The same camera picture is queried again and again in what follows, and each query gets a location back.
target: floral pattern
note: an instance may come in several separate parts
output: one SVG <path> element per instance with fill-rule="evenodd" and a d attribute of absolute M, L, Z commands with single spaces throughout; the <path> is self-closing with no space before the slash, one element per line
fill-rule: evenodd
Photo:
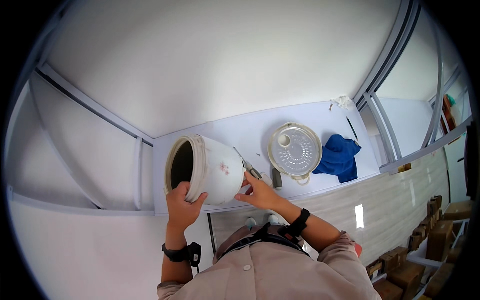
<path fill-rule="evenodd" d="M 220 170 L 222 172 L 224 172 L 225 175 L 227 175 L 227 176 L 228 176 L 228 174 L 230 174 L 230 171 L 228 170 L 228 166 L 224 162 L 220 163 Z"/>

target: blue cloth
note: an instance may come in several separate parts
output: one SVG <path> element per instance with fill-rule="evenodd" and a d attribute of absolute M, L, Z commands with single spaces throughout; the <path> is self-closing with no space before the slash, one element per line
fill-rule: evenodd
<path fill-rule="evenodd" d="M 355 154 L 361 147 L 354 140 L 344 139 L 340 134 L 332 135 L 325 146 L 320 164 L 313 170 L 314 174 L 337 175 L 340 183 L 357 179 Z"/>

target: white shoe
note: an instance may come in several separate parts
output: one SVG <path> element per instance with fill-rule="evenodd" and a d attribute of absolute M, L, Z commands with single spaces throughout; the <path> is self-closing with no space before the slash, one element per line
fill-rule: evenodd
<path fill-rule="evenodd" d="M 268 215 L 267 222 L 270 222 L 270 224 L 280 224 L 278 217 L 274 214 Z"/>
<path fill-rule="evenodd" d="M 245 220 L 245 226 L 251 229 L 253 226 L 257 225 L 257 222 L 251 216 Z"/>

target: gray cylindrical part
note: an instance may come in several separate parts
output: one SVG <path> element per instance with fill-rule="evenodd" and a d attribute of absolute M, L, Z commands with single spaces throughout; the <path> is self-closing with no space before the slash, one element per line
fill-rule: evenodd
<path fill-rule="evenodd" d="M 275 168 L 272 169 L 272 181 L 274 189 L 276 189 L 277 191 L 282 189 L 282 176 L 280 175 L 280 172 Z"/>

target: wrist strap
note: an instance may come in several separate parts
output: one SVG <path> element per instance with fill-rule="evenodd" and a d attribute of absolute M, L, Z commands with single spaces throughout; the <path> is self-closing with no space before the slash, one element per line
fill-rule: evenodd
<path fill-rule="evenodd" d="M 310 212 L 303 208 L 300 212 L 300 216 L 296 218 L 292 224 L 281 227 L 278 230 L 278 234 L 294 244 L 298 243 L 299 240 L 297 237 L 300 236 L 301 232 L 307 227 L 305 222 L 309 216 Z"/>
<path fill-rule="evenodd" d="M 180 250 L 169 250 L 165 247 L 165 243 L 163 243 L 162 251 L 171 262 L 180 263 L 183 261 L 190 261 L 192 267 L 197 267 L 198 273 L 198 264 L 200 263 L 202 247 L 196 242 L 192 242 L 190 245 L 185 246 Z"/>

